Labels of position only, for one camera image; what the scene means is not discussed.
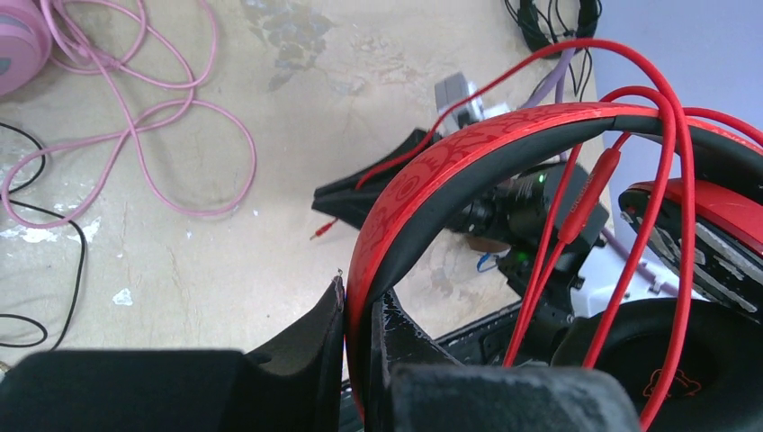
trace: red cable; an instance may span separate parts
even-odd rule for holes
[[[631,132],[623,132],[622,135],[620,135],[620,138],[615,141],[615,144],[612,146],[613,149],[620,151],[623,148],[623,144],[631,138]]]
[[[334,218],[331,222],[329,222],[326,225],[316,229],[315,232],[313,233],[312,237],[310,237],[310,240],[317,239],[318,237],[326,234],[326,232],[328,230],[331,230],[331,227],[333,227],[334,224],[336,224],[337,222],[339,222],[339,218]]]
[[[573,154],[570,155],[570,159],[567,161],[567,165],[565,166],[564,174],[566,174],[568,171],[571,172],[575,165],[575,160],[578,158],[579,149],[581,147],[582,146],[580,144],[575,146],[577,151],[573,150]],[[532,320],[534,310],[541,299],[543,288],[545,287],[546,282],[548,281],[548,278],[553,271],[553,268],[556,266],[556,262],[559,260],[562,250],[564,247],[572,243],[586,226],[586,221],[590,217],[591,212],[596,207],[599,196],[601,196],[601,193],[604,192],[607,183],[609,183],[609,179],[612,178],[612,174],[617,167],[617,163],[620,161],[619,147],[620,145],[618,145],[617,148],[608,148],[604,151],[604,153],[602,153],[602,156],[597,161],[594,169],[591,170],[591,174],[588,176],[588,180],[580,190],[578,199],[575,200],[575,202],[572,204],[567,218],[559,229],[559,233],[557,234],[559,242],[557,243],[551,257],[549,257],[549,260],[545,265],[543,275],[541,276],[540,280],[537,281],[531,277],[530,284],[528,285],[528,289],[525,292],[525,301],[522,305],[522,308],[520,309],[519,319],[517,320],[514,333],[512,334],[511,342],[509,343],[506,356],[504,357],[504,366],[510,366],[516,360],[516,355],[519,352],[519,346],[522,343],[522,339],[525,337],[527,329],[530,327],[530,322]],[[546,230],[549,227],[552,227],[552,224],[550,224],[549,221],[556,220],[556,213],[559,210],[561,196],[564,194],[564,190],[567,188],[567,183],[567,179],[565,179],[564,175],[562,175],[561,184],[563,184],[563,187],[560,186],[553,197],[552,208],[549,210],[549,217],[546,220],[543,234],[546,234]],[[548,242],[542,241],[542,245],[547,246]],[[536,264],[533,267],[533,274],[537,273],[538,269],[541,267],[543,266]]]
[[[655,188],[652,191],[650,200],[644,213],[642,227],[636,237],[631,254],[625,261],[625,266],[620,279],[617,282],[615,291],[612,294],[609,304],[599,322],[597,333],[586,354],[583,365],[585,367],[594,367],[596,360],[605,344],[606,336],[615,319],[615,314],[623,300],[625,291],[636,272],[643,250],[649,241],[649,234],[654,227],[658,211],[662,204],[662,198],[665,193],[665,187],[669,179],[669,171],[674,156],[676,134],[678,128],[679,143],[681,145],[681,165],[682,177],[684,181],[684,197],[682,202],[682,242],[681,242],[681,268],[680,268],[680,286],[678,289],[678,303],[676,307],[676,316],[673,320],[673,329],[670,335],[669,349],[662,366],[663,374],[657,382],[655,392],[647,401],[642,411],[642,427],[648,428],[654,420],[662,402],[667,396],[670,385],[673,382],[678,361],[680,360],[681,350],[683,348],[686,329],[688,324],[688,315],[691,307],[691,283],[694,275],[694,243],[695,243],[695,215],[694,215],[694,154],[691,147],[691,141],[688,136],[688,124],[686,116],[683,113],[683,107],[678,105],[678,99],[673,95],[672,101],[668,96],[659,94],[653,89],[647,87],[631,86],[615,90],[608,94],[602,101],[611,102],[614,99],[624,95],[641,95],[651,99],[660,110],[660,117],[663,120],[662,154],[660,156],[660,165],[655,179]]]
[[[661,403],[665,400],[665,397],[668,393],[668,389],[670,384],[673,381],[677,366],[678,366],[678,359],[680,358],[680,352],[683,347],[683,341],[686,335],[686,327],[687,327],[687,321],[688,321],[688,313],[691,306],[691,291],[692,291],[692,285],[693,285],[693,279],[694,279],[694,245],[695,245],[695,222],[696,222],[696,215],[695,215],[695,209],[694,209],[694,198],[695,198],[695,188],[694,188],[694,154],[691,146],[691,140],[688,133],[688,125],[687,125],[687,118],[685,114],[683,113],[683,107],[680,104],[680,101],[678,100],[678,97],[676,96],[675,92],[671,88],[668,81],[665,79],[665,77],[659,72],[659,70],[654,67],[650,63],[649,60],[647,60],[644,56],[636,52],[635,50],[624,46],[623,44],[612,42],[610,40],[595,40],[595,39],[577,39],[577,40],[567,40],[564,42],[560,42],[554,45],[551,45],[549,47],[545,47],[543,49],[539,49],[536,51],[532,56],[529,58],[526,58],[522,62],[520,62],[515,67],[512,67],[509,69],[506,73],[504,73],[502,76],[498,77],[485,87],[483,87],[481,90],[476,92],[475,94],[471,95],[470,97],[460,101],[459,103],[454,104],[451,106],[447,111],[445,111],[438,119],[435,125],[432,127],[432,129],[429,131],[429,133],[422,139],[422,141],[413,148],[410,152],[406,153],[405,155],[402,155],[400,157],[396,157],[384,164],[379,164],[378,166],[375,166],[371,170],[369,170],[368,173],[366,173],[361,180],[356,185],[356,188],[360,188],[363,186],[363,184],[368,181],[368,179],[372,178],[373,176],[377,175],[378,173],[390,168],[395,167],[396,165],[406,162],[412,157],[414,157],[416,154],[421,152],[421,150],[424,148],[427,142],[429,142],[432,137],[435,134],[435,130],[439,125],[443,122],[444,118],[447,117],[453,110],[457,109],[459,106],[468,103],[474,98],[480,97],[486,92],[488,92],[493,87],[497,86],[504,80],[506,80],[508,77],[511,77],[514,75],[518,70],[524,68],[528,64],[532,63],[533,61],[546,57],[550,54],[560,52],[567,49],[576,49],[576,48],[599,48],[604,50],[610,50],[613,52],[616,52],[623,57],[626,57],[627,59],[630,59],[636,66],[638,66],[652,81],[652,83],[657,87],[659,92],[664,96],[665,101],[667,101],[667,104],[663,103],[664,106],[669,105],[670,110],[667,111],[668,114],[672,115],[663,115],[663,121],[664,122],[670,122],[669,119],[672,119],[674,125],[676,126],[676,132],[672,134],[663,133],[665,141],[672,141],[675,145],[676,141],[676,135],[678,135],[678,143],[680,145],[680,154],[682,155],[681,158],[681,176],[683,179],[683,196],[682,196],[682,238],[683,241],[681,243],[681,256],[682,256],[682,262],[679,270],[679,278],[680,278],[680,286],[679,286],[679,294],[678,294],[678,305],[676,310],[676,318],[674,319],[673,324],[673,331],[671,333],[670,337],[670,347],[668,354],[666,355],[665,364],[662,367],[663,373],[660,375],[660,378],[655,386],[654,392],[652,393],[649,401],[647,402],[646,407],[644,408],[644,411],[642,413],[642,426],[644,428],[648,428],[651,422],[654,420],[654,416],[657,413],[657,410],[659,409]],[[577,150],[577,153],[579,153],[579,145],[576,146],[575,150]],[[560,184],[560,190],[563,190],[567,186],[567,182],[561,182]],[[652,195],[650,199],[650,204],[653,202],[657,202],[657,200],[654,200],[654,194]],[[553,221],[553,218],[550,217],[547,221],[547,225],[544,228],[544,234],[546,229],[548,229],[548,224]],[[642,233],[650,232],[653,229],[654,223],[653,221],[651,223],[648,223],[648,221],[645,221],[645,223],[642,224],[642,228],[640,229],[640,235]],[[544,236],[544,241],[542,241],[541,245],[539,246],[539,249],[545,253],[545,250],[548,248],[549,240],[551,239],[551,236]],[[541,266],[543,264],[542,259],[536,259],[535,266]],[[534,280],[531,281],[532,285],[528,286],[527,292],[532,294],[533,296],[537,295],[535,292],[536,285],[539,282],[539,270],[536,270],[534,268],[533,275]],[[627,274],[624,273],[621,277],[621,280],[629,280],[631,277],[633,277],[633,274]],[[531,310],[526,310],[525,305],[523,304],[522,310],[520,311],[520,315],[522,312],[525,313],[526,317],[532,317],[533,312]],[[515,341],[516,334],[512,336],[512,344],[518,345]]]
[[[546,223],[543,226],[543,233],[541,234],[541,242],[538,246],[538,252],[535,254],[535,265],[533,266],[533,272],[530,274],[530,283],[527,285],[527,290],[525,291],[525,297],[526,299],[530,300],[530,302],[533,302],[533,298],[536,296],[535,291],[536,287],[538,286],[538,279],[541,276],[541,268],[543,268],[543,266],[539,264],[543,263],[543,260],[546,256],[546,251],[548,250],[549,243],[551,241],[553,221],[556,221],[556,215],[559,213],[559,208],[561,207],[561,198],[564,195],[564,192],[567,190],[567,184],[572,178],[575,162],[578,160],[578,156],[582,149],[582,144],[578,144],[570,152],[570,157],[567,158],[567,164],[565,165],[564,171],[561,174],[559,187],[553,196],[551,207],[549,208],[548,212],[548,217],[546,218]],[[509,367],[514,364],[516,355],[519,354],[519,346],[522,344],[522,339],[525,337],[527,327],[529,327],[530,320],[533,317],[533,312],[534,308],[526,307],[524,303],[519,308],[519,317],[516,320],[514,332],[511,335],[511,342],[508,344],[508,349],[503,359],[503,365],[505,367]]]
[[[735,130],[750,137],[753,141],[758,143],[759,146],[763,147],[763,132],[755,129],[754,126],[745,121],[737,119],[736,117],[731,117],[729,114],[724,114],[723,112],[717,112],[714,110],[708,110],[707,108],[696,107],[684,108],[684,114],[691,117],[699,117],[712,120],[714,122],[719,122],[720,124],[729,126],[730,128],[734,128]]]

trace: red logo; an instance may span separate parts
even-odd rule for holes
[[[657,386],[657,381],[659,380],[661,374],[662,369],[656,369],[651,373],[649,384],[647,384],[642,393],[645,398],[650,397],[654,392],[654,388]],[[673,377],[673,383],[670,385],[670,389],[668,390],[667,398],[689,398],[696,395],[701,390],[702,384],[687,378],[684,371],[677,369],[676,376]]]

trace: pink headphones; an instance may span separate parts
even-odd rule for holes
[[[32,0],[0,0],[0,96],[37,75],[52,45],[46,18]]]

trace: worn table surface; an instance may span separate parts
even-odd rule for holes
[[[154,1],[148,8],[151,22],[201,70],[210,26],[197,4]],[[329,221],[310,210],[314,188],[386,155],[414,127],[430,127],[440,79],[461,70],[483,85],[528,55],[499,0],[219,0],[213,9],[220,54],[199,96],[235,113],[255,137],[252,191],[224,217],[185,217],[151,194],[129,143],[103,194],[78,220],[90,244],[63,347],[248,350],[265,342],[306,312],[349,264],[355,230],[338,224],[309,241]],[[103,8],[71,10],[109,51],[123,52],[137,32],[133,22]],[[533,64],[486,102],[519,105],[553,64]],[[132,65],[183,79],[154,40]],[[115,76],[134,112],[183,94]],[[48,146],[125,127],[100,77],[53,66],[4,97],[0,119]],[[9,132],[0,136],[5,171],[29,147]],[[201,107],[143,139],[158,186],[179,203],[220,205],[247,170],[241,133]],[[45,175],[16,198],[68,212],[93,187],[113,145],[55,155]],[[584,161],[590,165],[600,149],[598,141],[588,145]],[[3,216],[0,236],[0,311],[41,320],[51,339],[35,349],[49,347],[74,282],[75,233],[28,231]],[[498,272],[476,273],[478,258],[460,238],[442,234],[399,284],[403,304],[433,336],[516,300]],[[115,304],[124,289],[130,306]],[[28,327],[0,321],[3,341],[36,337]],[[0,360],[13,364],[32,351],[0,348]]]

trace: gray wall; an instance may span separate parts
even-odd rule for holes
[[[722,111],[763,129],[763,1],[604,0],[597,37],[641,52],[670,81],[683,105]],[[621,86],[650,84],[624,58],[602,50],[594,56],[600,96]],[[605,144],[616,138],[607,134]],[[621,162],[610,184],[615,205],[629,185],[654,178],[660,148],[633,138],[623,154],[627,162]],[[675,161],[673,175],[679,174]],[[632,245],[635,233],[619,217],[615,232]]]

